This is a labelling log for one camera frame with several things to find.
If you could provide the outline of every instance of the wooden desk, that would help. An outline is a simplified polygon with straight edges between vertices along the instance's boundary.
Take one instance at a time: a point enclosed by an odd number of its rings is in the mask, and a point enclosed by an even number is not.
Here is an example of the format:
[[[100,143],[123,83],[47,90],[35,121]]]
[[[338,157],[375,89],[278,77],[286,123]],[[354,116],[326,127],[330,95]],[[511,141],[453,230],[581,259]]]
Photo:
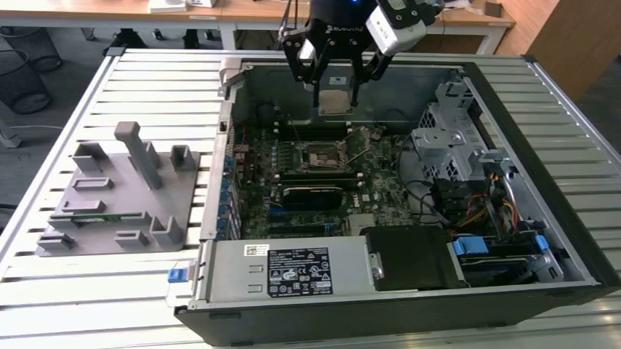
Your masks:
[[[195,28],[219,29],[224,49],[235,49],[236,30],[279,28],[283,0],[219,0],[214,8],[190,7],[187,12],[148,13],[147,0],[0,0],[0,24],[77,28]],[[299,5],[299,20],[308,16],[308,5]],[[515,22],[509,15],[494,18],[462,9],[446,11],[429,28],[430,34],[482,36],[477,49],[491,54]]]
[[[271,30],[279,28],[282,14],[284,13],[284,0],[226,0],[222,3],[220,21],[227,32],[234,30]],[[306,3],[299,4],[298,23],[304,23],[308,18],[310,6]],[[290,23],[292,23],[292,6],[290,13]],[[435,24],[427,29],[430,36],[478,36],[475,52],[482,55],[491,55],[495,51],[506,29],[515,25],[515,21],[503,12],[502,18],[485,15],[477,15],[465,9],[453,9],[443,11],[438,16]],[[234,38],[227,38],[223,33],[224,43],[234,44]]]

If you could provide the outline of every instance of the metal grid surface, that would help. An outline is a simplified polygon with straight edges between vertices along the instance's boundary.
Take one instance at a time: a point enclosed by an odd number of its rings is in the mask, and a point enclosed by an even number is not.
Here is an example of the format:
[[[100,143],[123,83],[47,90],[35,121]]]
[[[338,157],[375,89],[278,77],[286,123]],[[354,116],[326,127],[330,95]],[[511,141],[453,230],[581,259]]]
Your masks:
[[[208,348],[172,317],[166,273],[196,257],[208,167],[222,99],[218,70],[226,56],[278,57],[266,52],[127,50],[107,57],[65,130],[0,238],[0,347]],[[491,82],[585,225],[621,268],[618,155],[568,103],[537,65],[519,57],[407,55],[399,59],[474,61]],[[47,218],[76,165],[79,142],[107,152],[117,121],[138,121],[158,151],[187,144],[200,152],[200,172],[186,249],[158,254],[40,258],[33,255]],[[287,348],[600,348],[621,346],[621,293],[550,310],[517,326],[465,329],[284,345]]]

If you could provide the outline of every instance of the gray floor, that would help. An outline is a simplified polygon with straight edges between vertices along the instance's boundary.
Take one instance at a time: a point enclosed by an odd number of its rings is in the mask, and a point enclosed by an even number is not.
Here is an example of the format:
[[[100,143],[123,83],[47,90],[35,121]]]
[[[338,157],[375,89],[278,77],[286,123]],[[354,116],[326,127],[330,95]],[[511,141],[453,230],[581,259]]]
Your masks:
[[[146,44],[151,48],[182,49],[183,31],[164,30],[167,41],[156,41],[150,29],[138,29]],[[91,82],[97,66],[101,63],[101,50],[112,42],[113,30],[97,29],[96,41],[84,41],[77,28],[51,28],[49,33],[64,66],[53,72],[41,75],[44,83],[55,98],[53,105],[40,113],[29,116],[16,116],[0,104],[0,118],[9,126],[55,125],[63,126],[80,100],[83,91]],[[199,35],[203,48],[218,48],[218,43],[204,40]],[[248,38],[246,49],[260,49],[271,46],[270,39]],[[0,40],[0,49],[8,49]],[[578,106],[594,122],[604,136],[621,151],[621,63],[616,60],[605,75],[590,88],[589,93],[578,102]],[[37,173],[48,151],[52,148],[59,130],[17,129],[23,145],[19,149],[7,150],[0,145],[0,203],[17,204],[25,193],[31,180]],[[0,209],[0,227],[9,219],[11,211]]]

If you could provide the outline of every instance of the warning label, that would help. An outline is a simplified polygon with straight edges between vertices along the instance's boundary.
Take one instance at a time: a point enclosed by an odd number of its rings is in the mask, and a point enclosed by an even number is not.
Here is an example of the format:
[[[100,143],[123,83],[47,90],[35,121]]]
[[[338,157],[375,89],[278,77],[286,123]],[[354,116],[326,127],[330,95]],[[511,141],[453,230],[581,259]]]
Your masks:
[[[328,248],[268,250],[270,297],[331,294]]]

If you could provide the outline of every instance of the blue latch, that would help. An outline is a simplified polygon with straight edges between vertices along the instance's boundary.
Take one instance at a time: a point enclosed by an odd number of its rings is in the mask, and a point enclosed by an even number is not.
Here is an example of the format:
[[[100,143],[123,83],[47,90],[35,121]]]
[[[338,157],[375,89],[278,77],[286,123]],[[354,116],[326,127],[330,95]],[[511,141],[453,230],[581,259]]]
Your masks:
[[[541,251],[545,251],[546,249],[550,248],[550,245],[549,245],[549,243],[547,243],[547,240],[545,239],[545,236],[537,235],[537,236],[534,237],[534,240],[537,241],[537,245],[539,245]]]
[[[168,283],[176,284],[179,282],[187,282],[188,268],[178,268],[168,270]]]
[[[479,236],[465,236],[453,242],[455,254],[487,254],[489,249],[485,240]]]

